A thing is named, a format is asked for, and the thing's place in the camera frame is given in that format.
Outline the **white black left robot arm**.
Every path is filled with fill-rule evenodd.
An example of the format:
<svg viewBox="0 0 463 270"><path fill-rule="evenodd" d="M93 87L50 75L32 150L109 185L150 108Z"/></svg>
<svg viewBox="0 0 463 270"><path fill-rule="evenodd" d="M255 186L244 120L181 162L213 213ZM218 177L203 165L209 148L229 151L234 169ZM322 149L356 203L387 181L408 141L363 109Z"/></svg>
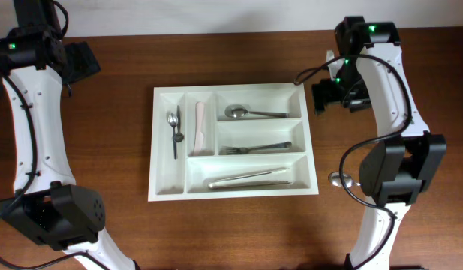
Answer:
<svg viewBox="0 0 463 270"><path fill-rule="evenodd" d="M101 68L89 45L63 43L68 12L57 1L16 1L17 27L0 39L0 77L16 144L14 194L0 220L87 269L136 269L106 230L104 202L77 185L62 132L62 92Z"/></svg>

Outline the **large steel spoon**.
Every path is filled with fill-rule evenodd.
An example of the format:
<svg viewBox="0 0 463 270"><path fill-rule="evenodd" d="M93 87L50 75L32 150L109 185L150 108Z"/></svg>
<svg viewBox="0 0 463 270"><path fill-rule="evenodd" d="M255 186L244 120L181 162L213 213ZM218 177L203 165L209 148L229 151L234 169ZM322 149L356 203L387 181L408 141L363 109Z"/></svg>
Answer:
<svg viewBox="0 0 463 270"><path fill-rule="evenodd" d="M242 118L248 114L258 115L258 116L268 116L272 118L279 118L279 119L288 119L289 114L285 112L258 112L258 111L250 111L246 109L243 105L232 104L225 108L224 111L225 116L238 119Z"/></svg>

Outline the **small steel teaspoon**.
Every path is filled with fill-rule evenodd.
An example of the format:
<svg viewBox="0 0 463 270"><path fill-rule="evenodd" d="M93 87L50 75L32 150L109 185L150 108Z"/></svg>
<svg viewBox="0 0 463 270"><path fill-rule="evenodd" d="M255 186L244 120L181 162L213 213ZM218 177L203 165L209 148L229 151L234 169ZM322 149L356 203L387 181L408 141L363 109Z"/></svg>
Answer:
<svg viewBox="0 0 463 270"><path fill-rule="evenodd" d="M172 128L172 143L173 143L173 158L177 159L177 142L176 142L176 128L178 125L178 118L177 116L170 112L167 117L167 122Z"/></svg>

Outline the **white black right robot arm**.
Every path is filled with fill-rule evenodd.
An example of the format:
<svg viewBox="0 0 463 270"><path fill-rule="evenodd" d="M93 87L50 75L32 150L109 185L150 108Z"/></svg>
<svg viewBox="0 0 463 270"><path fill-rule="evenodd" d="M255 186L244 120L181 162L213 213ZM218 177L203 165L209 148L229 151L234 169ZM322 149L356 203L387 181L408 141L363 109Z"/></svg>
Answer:
<svg viewBox="0 0 463 270"><path fill-rule="evenodd" d="M416 108L394 23L346 16L335 28L335 39L339 54L330 52L322 65L330 77L311 87L315 112L333 103L351 111L372 108L377 125L376 138L345 153L374 146L359 168L365 214L344 267L388 269L400 223L428 190L446 153L446 140L430 132Z"/></svg>

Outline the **pink plastic knife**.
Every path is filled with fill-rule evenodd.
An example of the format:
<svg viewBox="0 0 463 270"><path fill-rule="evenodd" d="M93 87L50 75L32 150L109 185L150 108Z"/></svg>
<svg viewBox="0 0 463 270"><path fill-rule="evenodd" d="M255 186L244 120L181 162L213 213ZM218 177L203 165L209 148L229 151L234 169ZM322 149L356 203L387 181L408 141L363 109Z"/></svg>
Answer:
<svg viewBox="0 0 463 270"><path fill-rule="evenodd" d="M202 151L202 148L203 148L203 144L204 144L204 133L203 133L204 115L205 115L205 103L204 102L197 102L196 106L195 106L196 123L195 123L195 140L194 140L193 156L198 156L198 154Z"/></svg>

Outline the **thin steel fork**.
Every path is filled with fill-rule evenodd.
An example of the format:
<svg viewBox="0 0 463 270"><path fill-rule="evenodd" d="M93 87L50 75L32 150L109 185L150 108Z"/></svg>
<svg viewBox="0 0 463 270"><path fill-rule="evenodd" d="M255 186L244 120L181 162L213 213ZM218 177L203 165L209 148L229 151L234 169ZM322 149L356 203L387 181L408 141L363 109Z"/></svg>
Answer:
<svg viewBox="0 0 463 270"><path fill-rule="evenodd" d="M252 152L262 152L276 149L290 149L293 146L292 142L280 142L269 145L259 145L252 147L228 147L224 146L220 151L219 155L248 155Z"/></svg>

